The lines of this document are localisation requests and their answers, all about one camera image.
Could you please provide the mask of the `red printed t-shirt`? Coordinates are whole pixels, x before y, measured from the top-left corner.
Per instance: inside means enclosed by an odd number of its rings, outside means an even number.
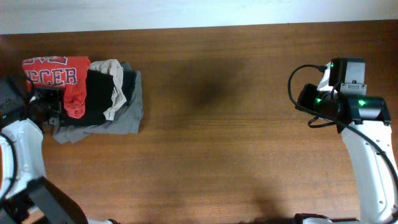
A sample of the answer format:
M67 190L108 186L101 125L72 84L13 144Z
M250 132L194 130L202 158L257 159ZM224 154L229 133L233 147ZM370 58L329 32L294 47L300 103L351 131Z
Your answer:
M46 87L63 91L63 107L71 118L79 119L85 114L86 78L90 67L87 56L34 57L22 61L27 87Z

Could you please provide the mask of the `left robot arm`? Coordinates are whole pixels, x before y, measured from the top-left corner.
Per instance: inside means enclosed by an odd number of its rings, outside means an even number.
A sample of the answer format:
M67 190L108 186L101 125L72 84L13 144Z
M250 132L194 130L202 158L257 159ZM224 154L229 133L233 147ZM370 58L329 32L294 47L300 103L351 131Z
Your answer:
M48 180L42 125L62 112L62 92L20 77L1 78L1 223L93 224L81 207Z

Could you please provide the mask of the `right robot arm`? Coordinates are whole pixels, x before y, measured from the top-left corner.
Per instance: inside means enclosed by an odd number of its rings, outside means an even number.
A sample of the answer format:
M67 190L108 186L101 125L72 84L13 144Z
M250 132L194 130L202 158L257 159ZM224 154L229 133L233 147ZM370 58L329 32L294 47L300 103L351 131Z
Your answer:
M359 195L356 223L397 223L397 165L392 149L391 116L386 101L368 96L365 61L333 58L314 65L323 74L318 85L306 84L294 98L297 110L312 115L309 128L335 126L348 150Z

